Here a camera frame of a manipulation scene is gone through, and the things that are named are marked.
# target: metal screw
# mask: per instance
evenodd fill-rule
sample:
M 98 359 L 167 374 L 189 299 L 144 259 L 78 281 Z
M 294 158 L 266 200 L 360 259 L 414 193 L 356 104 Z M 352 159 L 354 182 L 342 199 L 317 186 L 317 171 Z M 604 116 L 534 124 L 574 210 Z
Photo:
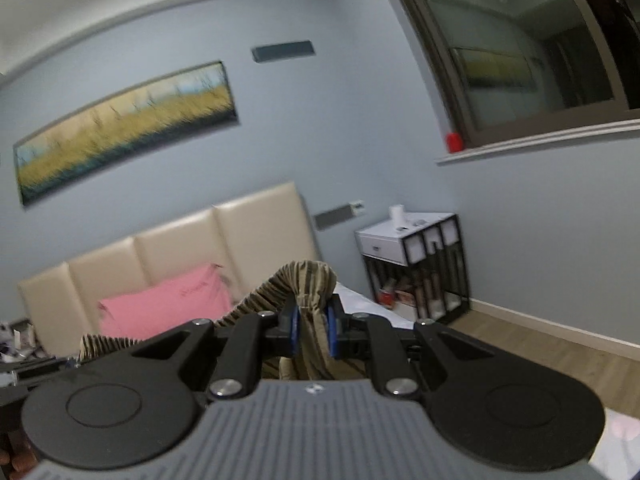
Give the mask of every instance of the metal screw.
M 242 384 L 235 379 L 219 379 L 209 386 L 209 391 L 216 397 L 231 397 L 242 390 Z
M 418 383 L 408 377 L 391 379 L 385 385 L 386 390 L 393 395 L 411 395 L 418 391 Z

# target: window sill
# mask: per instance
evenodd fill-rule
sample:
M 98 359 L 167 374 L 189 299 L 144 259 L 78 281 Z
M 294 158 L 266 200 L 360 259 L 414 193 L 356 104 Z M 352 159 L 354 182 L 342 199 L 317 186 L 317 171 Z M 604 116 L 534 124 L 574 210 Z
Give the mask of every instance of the window sill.
M 436 164 L 444 166 L 463 160 L 475 160 L 478 158 L 489 158 L 491 156 L 508 155 L 511 152 L 544 150 L 553 147 L 553 144 L 580 144 L 600 140 L 603 136 L 611 134 L 630 134 L 637 136 L 636 131 L 640 130 L 640 120 L 620 121 L 616 123 L 596 124 L 583 128 L 572 128 L 561 130 L 550 134 L 523 137 L 521 139 L 505 140 L 488 144 L 481 148 L 470 148 L 459 153 L 443 156 L 436 159 Z

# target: red object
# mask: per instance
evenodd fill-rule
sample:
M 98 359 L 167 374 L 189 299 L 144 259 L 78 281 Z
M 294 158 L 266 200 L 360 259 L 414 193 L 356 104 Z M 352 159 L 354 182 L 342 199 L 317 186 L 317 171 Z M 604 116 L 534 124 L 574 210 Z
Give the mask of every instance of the red object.
M 378 303 L 386 306 L 387 308 L 393 308 L 396 303 L 396 298 L 392 292 L 381 289 L 378 291 Z
M 465 149 L 465 141 L 462 140 L 462 136 L 456 132 L 447 134 L 446 140 L 449 153 L 457 153 Z

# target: framed painting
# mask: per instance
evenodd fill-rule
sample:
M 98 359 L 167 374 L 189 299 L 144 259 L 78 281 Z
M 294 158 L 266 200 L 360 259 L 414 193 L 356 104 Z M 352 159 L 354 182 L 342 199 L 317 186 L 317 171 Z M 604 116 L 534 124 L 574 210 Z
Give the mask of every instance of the framed painting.
M 20 199 L 27 206 L 124 158 L 237 121 L 220 61 L 147 81 L 19 141 Z
M 524 56 L 474 48 L 454 48 L 453 53 L 470 88 L 536 88 Z

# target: nightstand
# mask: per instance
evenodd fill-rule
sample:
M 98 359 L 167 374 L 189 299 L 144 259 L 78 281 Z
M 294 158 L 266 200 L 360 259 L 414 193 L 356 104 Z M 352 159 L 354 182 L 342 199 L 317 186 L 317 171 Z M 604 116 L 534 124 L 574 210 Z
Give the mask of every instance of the nightstand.
M 369 285 L 401 316 L 448 323 L 469 309 L 460 221 L 454 213 L 407 213 L 396 230 L 385 220 L 356 232 Z

